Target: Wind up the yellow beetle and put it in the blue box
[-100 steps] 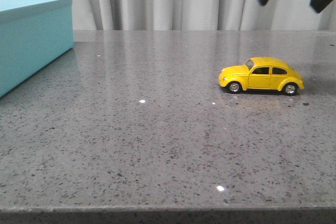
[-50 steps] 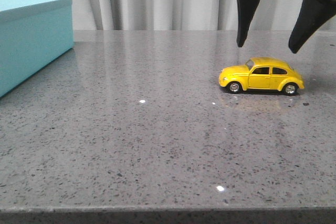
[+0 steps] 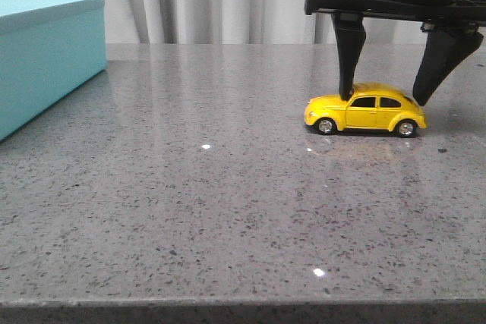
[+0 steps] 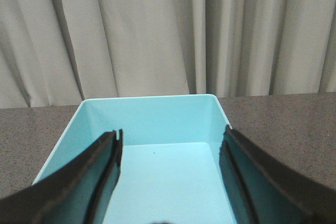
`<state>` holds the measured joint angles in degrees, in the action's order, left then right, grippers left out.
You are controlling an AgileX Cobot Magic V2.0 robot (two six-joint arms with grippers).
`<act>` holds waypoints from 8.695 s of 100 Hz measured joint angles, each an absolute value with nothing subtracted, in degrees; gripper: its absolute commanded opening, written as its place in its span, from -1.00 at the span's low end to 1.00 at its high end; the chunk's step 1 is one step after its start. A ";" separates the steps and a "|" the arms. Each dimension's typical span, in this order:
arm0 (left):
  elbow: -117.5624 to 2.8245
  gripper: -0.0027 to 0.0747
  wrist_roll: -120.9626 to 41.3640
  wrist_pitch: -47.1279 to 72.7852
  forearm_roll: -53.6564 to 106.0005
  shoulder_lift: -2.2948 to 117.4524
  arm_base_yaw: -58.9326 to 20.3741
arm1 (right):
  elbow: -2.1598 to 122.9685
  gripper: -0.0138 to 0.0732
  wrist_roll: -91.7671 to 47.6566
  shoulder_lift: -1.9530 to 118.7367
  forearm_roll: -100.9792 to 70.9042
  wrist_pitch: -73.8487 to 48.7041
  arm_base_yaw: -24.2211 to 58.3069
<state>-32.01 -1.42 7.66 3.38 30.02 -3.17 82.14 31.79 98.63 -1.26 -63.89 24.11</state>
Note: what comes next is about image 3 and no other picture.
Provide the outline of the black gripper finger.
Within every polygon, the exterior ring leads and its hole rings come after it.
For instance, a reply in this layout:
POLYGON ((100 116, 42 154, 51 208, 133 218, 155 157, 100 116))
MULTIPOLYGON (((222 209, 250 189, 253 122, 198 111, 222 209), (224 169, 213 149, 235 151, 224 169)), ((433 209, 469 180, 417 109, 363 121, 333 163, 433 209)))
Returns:
POLYGON ((483 39, 477 26, 443 27, 429 32, 412 90, 416 102, 426 105, 445 78, 479 48, 483 39))
POLYGON ((339 96, 349 100, 355 69, 366 40, 363 15, 334 12, 332 20, 339 54, 339 96))

